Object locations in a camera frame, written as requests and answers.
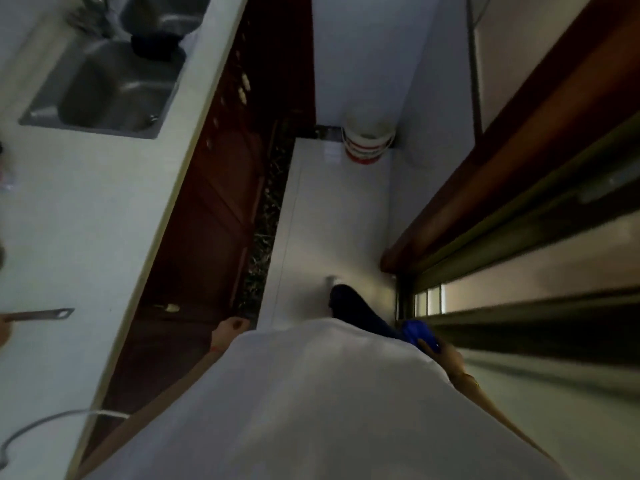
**dark pants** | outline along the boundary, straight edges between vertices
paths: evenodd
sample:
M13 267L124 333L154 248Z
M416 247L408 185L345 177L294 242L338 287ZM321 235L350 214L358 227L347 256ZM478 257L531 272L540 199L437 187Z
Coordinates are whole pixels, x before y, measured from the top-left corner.
M382 318L366 304L356 290L347 285L336 285L329 295L329 308L333 318L350 323L361 330L376 335L406 341L404 336L391 328Z

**cabinet knob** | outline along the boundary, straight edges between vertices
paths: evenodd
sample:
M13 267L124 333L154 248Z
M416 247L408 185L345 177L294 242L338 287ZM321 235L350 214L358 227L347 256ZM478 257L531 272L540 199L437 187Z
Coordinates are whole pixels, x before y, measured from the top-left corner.
M247 76L246 72L242 72L242 85L245 91L248 93L251 92L251 83L249 82L249 76Z
M238 96L240 97L240 102L246 106L246 93L243 88L238 88Z

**double sink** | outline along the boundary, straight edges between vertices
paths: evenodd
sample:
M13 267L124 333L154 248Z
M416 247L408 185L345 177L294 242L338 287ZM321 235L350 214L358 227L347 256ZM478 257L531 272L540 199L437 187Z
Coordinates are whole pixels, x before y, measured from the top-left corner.
M185 62L136 55L130 34L185 36L202 23L210 0L127 0L114 14L121 35L78 35L60 57L20 124L156 138Z

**hand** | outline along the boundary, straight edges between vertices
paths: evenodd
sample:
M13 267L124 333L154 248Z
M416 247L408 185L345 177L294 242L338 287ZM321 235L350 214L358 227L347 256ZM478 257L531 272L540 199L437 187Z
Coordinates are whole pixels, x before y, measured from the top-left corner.
M250 325L249 320L240 317L231 317L220 322L211 332L211 350L224 352L238 335L249 330Z
M425 354L434 359L444 369L450 378L464 376L466 374L465 361L462 359L460 352L443 339L436 338L436 340L440 345L439 354L431 350L431 347L423 339L418 339L418 345L420 345Z

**bucket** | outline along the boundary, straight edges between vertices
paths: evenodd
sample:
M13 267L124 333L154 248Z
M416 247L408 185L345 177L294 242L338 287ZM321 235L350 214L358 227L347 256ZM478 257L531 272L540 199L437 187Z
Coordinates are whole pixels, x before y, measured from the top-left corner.
M391 123L372 114L365 108L352 110L345 116L342 127L342 142L348 157L363 165L380 160L396 136Z

